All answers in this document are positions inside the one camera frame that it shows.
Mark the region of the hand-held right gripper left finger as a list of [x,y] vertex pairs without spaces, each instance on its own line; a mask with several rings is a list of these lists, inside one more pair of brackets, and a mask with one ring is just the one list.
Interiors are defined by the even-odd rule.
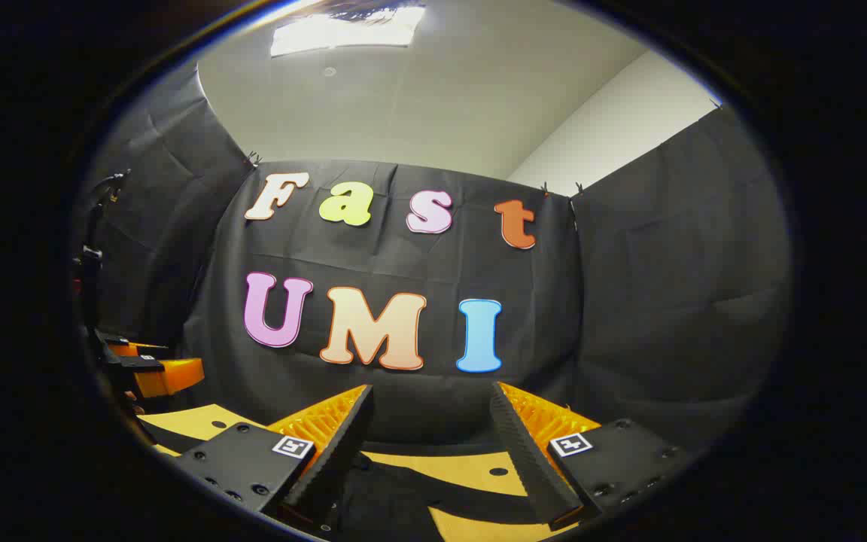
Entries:
[[342,493],[373,416],[374,388],[358,385],[267,428],[231,426],[173,461],[251,512],[314,525]]

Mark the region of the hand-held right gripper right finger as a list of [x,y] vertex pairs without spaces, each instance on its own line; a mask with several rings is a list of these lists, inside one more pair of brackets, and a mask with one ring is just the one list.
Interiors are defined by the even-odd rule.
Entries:
[[599,423],[502,382],[491,419],[550,529],[619,515],[687,470],[686,450],[632,421]]

